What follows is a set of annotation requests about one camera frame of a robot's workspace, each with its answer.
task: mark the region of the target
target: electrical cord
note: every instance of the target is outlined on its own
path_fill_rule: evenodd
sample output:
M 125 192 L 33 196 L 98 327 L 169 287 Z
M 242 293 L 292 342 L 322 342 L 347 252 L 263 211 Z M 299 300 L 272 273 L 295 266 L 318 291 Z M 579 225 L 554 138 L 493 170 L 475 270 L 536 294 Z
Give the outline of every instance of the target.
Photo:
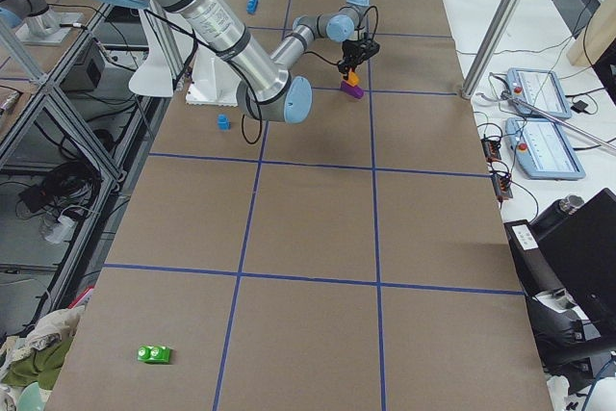
M 103 13 L 91 6 L 91 5 L 68 5 L 68 4 L 57 4 L 57 3 L 49 3 L 49 5 L 51 5 L 52 7 L 77 7 L 77 8 L 81 8 L 81 9 L 90 9 L 94 12 L 97 12 L 101 17 L 104 17 Z M 117 26 L 115 26 L 115 24 L 113 23 L 113 21 L 110 21 L 109 19 L 105 18 L 105 22 L 107 24 L 109 24 L 112 28 L 115 29 L 115 31 L 119 34 L 119 36 L 122 38 L 122 42 L 124 42 L 124 45 L 126 46 L 127 51 L 129 52 L 129 55 L 131 56 L 131 58 L 133 59 L 133 63 L 135 64 L 136 67 L 139 67 L 139 65 L 137 64 L 137 59 L 135 58 L 135 55 L 133 55 L 132 52 L 130 52 L 131 46 L 128 44 L 128 40 L 126 40 L 126 37 L 122 34 L 122 32 L 119 30 L 119 28 Z
M 574 93 L 574 94 L 565 95 L 565 96 L 568 97 L 568 98 L 575 98 L 576 96 L 588 95 L 590 93 L 595 93 L 596 91 L 601 91 L 601 90 L 605 90 L 605 87 L 599 87 L 598 89 L 592 89 L 592 90 L 589 90 L 589 91 L 583 91 L 583 92 L 580 92 L 580 93 Z
M 338 67 L 338 64 L 337 64 L 337 63 L 334 63 L 334 62 L 331 62 L 331 61 L 327 60 L 327 59 L 326 59 L 323 55 L 320 55 L 320 54 L 318 54 L 317 52 L 313 52 L 312 50 L 306 50 L 306 51 L 304 52 L 304 55 L 314 55 L 314 56 L 316 56 L 317 58 L 319 58 L 320 60 L 322 60 L 322 61 L 326 62 L 327 64 L 331 64 L 332 66 L 336 66 L 336 67 Z
M 23 91 L 21 91 L 20 89 L 16 89 L 15 87 L 11 87 L 11 86 L 5 86 L 3 84 L 0 84 L 0 88 L 7 89 L 7 90 L 18 91 L 19 93 L 23 93 Z
M 614 137 L 613 139 L 606 140 L 605 142 L 612 143 L 613 141 L 616 141 L 616 137 Z M 601 145 L 593 144 L 592 146 L 576 147 L 574 148 L 574 151 L 588 151 L 589 149 L 597 149 L 597 148 L 601 148 Z
M 77 159 L 80 158 L 79 155 L 69 151 L 65 146 L 64 146 L 64 138 L 62 139 L 61 142 L 57 142 L 55 140 L 53 140 L 46 132 L 45 130 L 39 125 L 38 122 L 34 122 L 34 126 L 37 127 L 38 131 L 40 132 L 41 135 L 43 135 L 45 137 L 45 139 L 47 141 L 49 141 L 51 144 L 55 145 L 58 147 L 58 150 L 60 151 L 60 154 L 62 155 L 62 157 L 70 160 L 70 161 L 75 161 Z
M 610 357 L 609 360 L 607 362 L 605 362 L 603 367 L 599 370 L 599 372 L 597 373 L 597 375 L 593 379 L 593 383 L 590 386 L 590 389 L 588 390 L 588 395 L 586 396 L 586 400 L 584 401 L 584 405 L 581 407 L 581 411 L 586 411 L 586 408 L 588 407 L 588 403 L 590 402 L 590 398 L 593 396 L 593 392 L 595 391 L 595 387 L 597 387 L 597 384 L 602 379 L 602 375 L 607 370 L 607 367 L 610 365 L 610 363 L 616 364 L 616 360 L 614 359 L 614 357 Z

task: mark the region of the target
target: cable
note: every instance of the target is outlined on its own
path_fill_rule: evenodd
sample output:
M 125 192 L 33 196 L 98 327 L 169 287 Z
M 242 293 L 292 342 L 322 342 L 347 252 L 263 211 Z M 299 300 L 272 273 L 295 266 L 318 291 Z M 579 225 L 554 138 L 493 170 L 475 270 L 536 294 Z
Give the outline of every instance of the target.
M 0 183 L 0 187 L 2 187 L 3 185 L 21 185 L 22 187 L 27 187 L 27 188 L 32 187 L 32 185 L 28 185 L 27 183 L 15 182 L 13 180 L 8 180 L 6 182 Z
M 51 293 L 49 292 L 49 289 L 47 289 L 47 286 L 45 286 L 38 279 L 33 278 L 33 277 L 24 278 L 24 279 L 18 279 L 16 281 L 9 281 L 7 283 L 0 283 L 0 286 L 11 286 L 13 284 L 27 283 L 27 282 L 30 282 L 30 281 L 35 281 L 37 284 L 39 284 L 43 288 L 45 293 L 47 294 L 47 300 L 49 300 L 50 302 L 52 301 Z
M 81 90 L 77 90 L 77 91 L 74 91 L 74 92 L 68 92 L 68 93 L 78 93 L 80 95 L 86 96 L 87 98 L 91 98 L 92 100 L 99 101 L 100 103 L 104 103 L 104 104 L 109 105 L 109 106 L 122 106 L 122 105 L 125 105 L 126 103 L 131 101 L 136 96 L 133 93 L 128 98 L 121 99 L 121 98 L 101 98 L 100 96 L 92 95 L 91 93 L 87 93 L 86 91 L 81 91 Z
M 614 137 L 613 139 L 609 139 L 605 142 L 612 143 L 613 141 L 616 141 L 616 137 Z M 600 147 L 601 147 L 600 144 L 594 144 L 592 146 L 583 146 L 583 147 L 574 148 L 574 151 L 588 151 L 589 149 L 596 149 Z
M 590 93 L 594 93 L 594 92 L 600 91 L 600 90 L 605 90 L 605 87 L 599 87 L 598 89 L 592 89 L 592 90 L 589 90 L 589 91 L 583 91 L 581 93 L 574 93 L 572 95 L 565 95 L 565 96 L 568 97 L 568 98 L 575 98 L 576 96 L 588 95 Z
M 101 219 L 100 219 L 100 223 L 101 223 L 101 225 L 102 225 L 102 224 L 104 224 L 104 223 L 106 223 L 106 222 L 107 222 L 107 220 L 109 220 L 113 214 L 115 214 L 115 213 L 116 213 L 116 212 L 117 212 L 117 211 L 118 211 L 118 210 L 119 210 L 122 206 L 125 206 L 126 204 L 128 204 L 128 203 L 130 202 L 130 200 L 131 200 L 131 199 L 130 199 L 130 197 L 129 197 L 128 199 L 126 199 L 126 200 L 125 200 L 124 202 L 122 202 L 121 204 L 118 204 L 117 206 L 115 206 L 115 207 L 112 209 L 112 211 L 111 211 L 109 214 L 107 214 L 107 216 L 105 216 L 104 218 L 101 218 Z
M 584 405 L 581 407 L 581 411 L 586 411 L 586 407 L 588 406 L 590 398 L 592 397 L 593 392 L 595 391 L 595 387 L 597 387 L 597 383 L 602 379 L 602 375 L 605 372 L 605 370 L 607 370 L 607 367 L 609 366 L 610 363 L 614 363 L 614 358 L 613 357 L 610 357 L 609 360 L 605 362 L 603 367 L 599 370 L 599 372 L 597 373 L 597 375 L 593 379 L 593 384 L 590 386 L 590 389 L 588 390 L 588 395 L 586 396 L 586 400 L 584 401 Z
M 23 91 L 21 91 L 20 89 L 16 89 L 15 87 L 5 86 L 5 85 L 3 85 L 3 84 L 0 84 L 0 87 L 1 87 L 2 89 L 14 90 L 14 91 L 18 91 L 19 93 L 23 93 Z
M 79 7 L 81 9 L 90 9 L 93 10 L 95 12 L 97 12 L 101 17 L 104 17 L 103 13 L 98 10 L 97 8 L 91 6 L 91 5 L 77 5 L 77 4 L 73 4 L 73 5 L 68 5 L 68 4 L 54 4 L 54 3 L 49 3 L 49 5 L 51 5 L 52 7 Z M 137 60 L 135 59 L 135 56 L 133 55 L 133 53 L 130 51 L 131 47 L 128 44 L 128 40 L 126 40 L 126 37 L 122 34 L 122 32 L 117 28 L 117 26 L 115 26 L 115 24 L 113 23 L 113 21 L 110 21 L 108 18 L 105 18 L 105 22 L 107 24 L 109 24 L 112 28 L 114 28 L 117 33 L 119 34 L 119 36 L 122 38 L 122 41 L 124 42 L 124 45 L 127 48 L 127 51 L 129 52 L 129 55 L 131 56 L 131 58 L 133 59 L 133 63 L 135 63 L 136 67 L 139 67 L 139 65 L 137 64 Z
M 323 55 L 320 55 L 320 54 L 318 54 L 317 52 L 313 52 L 312 50 L 306 50 L 306 51 L 304 52 L 304 55 L 314 55 L 314 56 L 316 56 L 317 58 L 319 58 L 320 60 L 322 60 L 322 61 L 326 62 L 327 64 L 331 64 L 332 66 L 336 66 L 336 67 L 338 67 L 338 64 L 337 64 L 337 63 L 330 62 L 330 61 L 329 61 L 329 60 L 327 60 L 327 59 L 326 59 Z
M 102 115 L 90 117 L 89 119 L 86 119 L 86 122 L 90 123 L 90 122 L 94 122 L 95 120 L 101 119 L 103 117 L 121 115 L 122 113 L 126 113 L 127 111 L 132 110 L 136 107 L 137 107 L 137 103 L 134 103 L 130 106 L 127 106 L 126 108 L 122 108 L 121 110 L 111 111 L 110 113 L 104 113 Z
M 530 195 L 530 197 L 532 197 L 532 200 L 535 202 L 535 215 L 533 216 L 533 218 L 531 218 L 529 221 L 533 221 L 535 220 L 538 216 L 539 216 L 539 201 L 537 200 L 537 198 L 535 197 L 535 195 L 533 193 L 531 193 L 526 187 L 523 187 L 522 185 L 520 185 L 517 182 L 514 182 L 513 180 L 509 180 L 510 183 L 512 183 L 513 185 L 521 188 L 522 190 L 524 190 L 525 192 L 528 193 L 528 195 Z
M 498 137 L 499 138 L 499 143 L 501 143 L 501 139 L 504 137 L 504 133 L 502 132 L 501 127 L 498 124 L 495 124 L 494 122 L 484 122 L 483 124 L 479 124 L 477 125 L 477 129 L 481 128 L 481 127 L 486 127 L 486 129 L 483 130 L 483 137 L 485 137 L 486 131 L 487 131 L 487 127 L 491 126 L 491 127 L 496 127 L 497 129 L 499 129 L 499 135 L 497 136 L 491 136 L 491 137 Z
M 73 152 L 69 151 L 68 149 L 66 149 L 66 148 L 64 147 L 64 145 L 63 145 L 63 143 L 62 143 L 62 142 L 57 142 L 57 141 L 53 140 L 53 139 L 52 139 L 49 135 L 47 135 L 47 133 L 46 133 L 46 132 L 44 131 L 44 129 L 43 129 L 43 128 L 39 125 L 39 123 L 38 123 L 38 122 L 36 122 L 36 121 L 35 121 L 35 122 L 34 122 L 34 125 L 35 125 L 35 127 L 37 127 L 37 129 L 38 129 L 38 131 L 40 132 L 40 134 L 41 134 L 41 135 L 43 135 L 47 141 L 49 141 L 51 144 L 53 144 L 53 145 L 55 145 L 55 146 L 57 146 L 57 147 L 58 147 L 58 149 L 60 150 L 60 154 L 61 154 L 63 157 L 65 157 L 65 158 L 67 158 L 68 160 L 71 160 L 71 161 L 75 161 L 75 160 L 77 160 L 77 159 L 79 159 L 79 158 L 80 158 L 80 156 L 79 156 L 79 155 L 77 155 L 77 154 L 75 154 L 75 153 L 73 153 Z

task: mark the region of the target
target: grid line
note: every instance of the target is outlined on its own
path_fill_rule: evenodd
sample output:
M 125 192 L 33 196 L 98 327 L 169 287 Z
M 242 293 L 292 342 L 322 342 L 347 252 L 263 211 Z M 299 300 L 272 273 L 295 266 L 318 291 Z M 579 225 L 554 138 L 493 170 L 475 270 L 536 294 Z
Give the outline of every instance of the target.
M 524 295 L 522 291 L 513 291 L 507 289 L 488 289 L 488 288 L 465 288 L 460 286 L 437 286 L 431 284 L 413 284 L 413 283 L 395 283 L 389 281 L 381 281 L 380 284 L 376 281 L 365 281 L 360 279 L 342 279 L 342 278 L 324 278 L 300 276 L 296 274 L 275 274 L 275 273 L 258 273 L 252 271 L 242 271 L 238 273 L 231 270 L 210 270 L 210 269 L 195 269 L 187 267 L 163 267 L 156 265 L 138 265 L 138 264 L 120 264 L 120 263 L 105 263 L 103 267 L 106 269 L 116 270 L 143 270 L 143 271 L 161 271 L 169 273 L 190 273 L 190 274 L 207 274 L 210 276 L 231 276 L 251 279 L 274 279 L 281 281 L 298 281 L 307 283 L 322 283 L 344 286 L 369 286 L 393 289 L 406 289 L 416 291 L 434 291 L 446 293 L 467 293 L 467 294 L 484 294 L 484 295 Z
M 366 16 L 366 34 L 370 33 L 370 18 Z M 372 160 L 372 217 L 374 220 L 374 263 L 376 267 L 376 314 L 378 324 L 378 362 L 380 369 L 381 411 L 387 411 L 387 382 L 385 374 L 385 340 L 383 333 L 383 291 L 381 288 L 380 233 L 378 230 L 378 190 L 376 183 L 376 148 L 372 104 L 372 67 L 368 60 L 368 98 L 370 113 L 370 146 Z
M 286 26 L 286 24 L 287 24 L 287 19 L 289 17 L 289 10 L 290 9 L 291 9 L 291 0 L 288 0 L 288 2 L 287 2 L 287 11 L 285 12 L 285 19 L 284 19 L 283 27 Z M 218 411 L 218 403 L 220 401 L 220 394 L 221 394 L 221 391 L 222 391 L 222 380 L 224 378 L 224 369 L 225 369 L 225 366 L 226 366 L 226 358 L 227 358 L 227 354 L 229 352 L 229 345 L 231 343 L 231 333 L 233 331 L 233 321 L 235 319 L 236 307 L 237 307 L 238 297 L 239 297 L 239 293 L 240 293 L 240 284 L 242 282 L 244 260 L 245 260 L 247 246 L 248 246 L 248 238 L 249 238 L 249 235 L 250 235 L 250 226 L 252 224 L 251 223 L 252 222 L 252 214 L 254 212 L 254 205 L 255 205 L 255 202 L 256 202 L 256 198 L 257 198 L 257 192 L 259 190 L 259 178 L 260 178 L 260 175 L 261 175 L 261 168 L 263 166 L 263 155 L 265 153 L 266 143 L 268 141 L 268 130 L 269 130 L 269 128 L 270 128 L 270 124 L 268 122 L 266 122 L 265 123 L 264 131 L 263 131 L 263 139 L 261 141 L 261 151 L 259 153 L 259 161 L 258 161 L 258 164 L 257 164 L 257 171 L 256 171 L 255 177 L 254 177 L 254 185 L 253 185 L 253 189 L 252 189 L 252 195 L 250 197 L 250 207 L 248 209 L 248 218 L 246 220 L 246 228 L 245 228 L 245 232 L 244 232 L 244 241 L 242 243 L 242 254 L 240 256 L 240 263 L 238 265 L 238 275 L 236 276 L 235 288 L 233 290 L 233 299 L 231 301 L 231 309 L 229 311 L 229 320 L 228 320 L 228 323 L 227 323 L 227 330 L 226 330 L 226 334 L 225 334 L 225 338 L 224 338 L 224 347 L 222 349 L 222 355 L 220 357 L 220 368 L 218 370 L 218 380 L 217 380 L 216 392 L 215 392 L 215 395 L 214 395 L 214 403 L 212 405 L 212 410 L 213 411 Z

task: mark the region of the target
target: table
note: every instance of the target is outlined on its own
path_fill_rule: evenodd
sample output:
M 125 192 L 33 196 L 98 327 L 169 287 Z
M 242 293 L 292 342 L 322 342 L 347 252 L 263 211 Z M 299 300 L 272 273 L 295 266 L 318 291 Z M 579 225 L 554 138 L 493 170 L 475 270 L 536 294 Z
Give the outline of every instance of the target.
M 458 50 L 458 59 L 463 73 L 466 74 L 475 57 L 485 31 L 492 19 L 500 0 L 444 0 L 453 39 Z M 567 94 L 580 93 L 603 86 L 595 72 L 582 66 L 572 66 L 567 60 L 567 51 L 574 43 L 571 32 L 562 20 L 552 0 L 522 0 L 514 13 L 497 52 L 502 50 L 535 50 L 560 45 L 542 51 L 541 53 L 500 53 L 495 55 L 483 77 L 477 92 L 492 95 L 487 80 L 489 72 L 506 72 L 510 67 L 552 69 L 560 77 L 561 85 Z M 592 93 L 599 104 L 596 115 L 578 115 L 569 122 L 578 127 L 608 140 L 616 136 L 616 106 L 607 94 L 599 91 Z M 491 122 L 504 127 L 504 121 L 512 115 L 502 112 L 498 105 L 486 102 L 474 96 L 473 105 L 476 111 L 483 112 Z M 505 104 L 504 110 L 511 110 Z M 486 121 L 485 116 L 476 114 L 477 124 Z M 593 144 L 578 134 L 565 129 L 573 146 L 588 146 Z M 511 166 L 513 158 L 510 150 L 501 149 L 503 160 Z M 529 180 L 516 167 L 513 179 L 530 189 L 539 202 L 539 211 L 543 211 L 552 202 L 569 193 L 590 199 L 602 188 L 610 188 L 616 192 L 616 157 L 605 149 L 581 151 L 577 153 L 586 177 L 575 182 L 552 180 Z M 514 199 L 505 201 L 501 209 L 503 221 L 532 219 L 535 205 L 532 198 L 517 186 L 513 186 Z
M 344 2 L 228 1 L 268 50 Z M 45 409 L 552 409 L 442 1 L 372 1 L 364 99 L 306 56 L 256 146 L 171 102 Z

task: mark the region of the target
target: metal pole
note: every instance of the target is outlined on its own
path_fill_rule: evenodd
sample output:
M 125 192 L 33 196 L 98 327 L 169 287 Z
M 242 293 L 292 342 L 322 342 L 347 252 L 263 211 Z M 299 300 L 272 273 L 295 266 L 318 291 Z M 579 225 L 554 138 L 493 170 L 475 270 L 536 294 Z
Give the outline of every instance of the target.
M 165 10 L 163 10 L 161 4 L 159 4 L 156 0 L 150 0 L 150 8 L 152 9 L 152 12 L 158 16 L 167 18 Z M 184 67 L 184 62 L 182 61 L 182 56 L 180 55 L 180 50 L 177 47 L 175 37 L 173 36 L 168 24 L 152 15 L 148 18 L 150 19 L 150 26 L 154 30 L 154 33 L 158 38 L 158 42 L 161 45 L 161 49 L 163 50 L 167 64 L 171 69 L 171 76 L 173 76 L 173 79 L 178 78 L 180 76 L 180 72 L 182 72 L 182 68 Z
M 520 0 L 500 0 L 497 12 L 492 19 L 492 23 L 490 23 L 488 27 L 485 38 L 483 38 L 483 42 L 481 46 L 479 46 L 475 60 L 473 64 L 471 64 L 471 69 L 469 69 L 469 73 L 464 81 L 464 86 L 460 92 L 463 98 L 471 98 L 475 92 L 479 80 L 488 67 L 488 63 L 499 41 L 501 41 L 502 34 L 519 3 Z
M 538 115 L 541 115 L 545 119 L 551 120 L 552 122 L 554 122 L 556 124 L 560 124 L 563 127 L 567 127 L 569 130 L 573 130 L 577 134 L 582 135 L 583 137 L 585 137 L 588 140 L 592 140 L 596 144 L 599 144 L 599 145 L 601 145 L 601 146 L 603 146 L 603 147 L 613 151 L 614 154 L 616 154 L 616 146 L 614 146 L 613 144 L 609 144 L 607 141 L 603 141 L 600 138 L 595 137 L 594 135 L 589 134 L 588 132 L 586 132 L 584 130 L 581 130 L 579 127 L 576 127 L 575 125 L 572 125 L 569 122 L 565 122 L 564 120 L 559 119 L 558 117 L 554 117 L 550 113 L 546 113 L 545 111 L 540 110 L 539 108 L 526 103 L 524 100 L 521 100 L 520 98 L 513 98 L 511 100 L 511 102 L 516 104 L 516 105 L 524 106 L 525 108 L 528 108 L 529 110 L 533 111 L 534 113 L 537 113 Z
M 32 82 L 42 85 L 47 81 L 47 74 L 43 72 L 39 64 L 2 19 L 0 19 L 0 44 L 9 51 L 11 58 L 21 65 Z

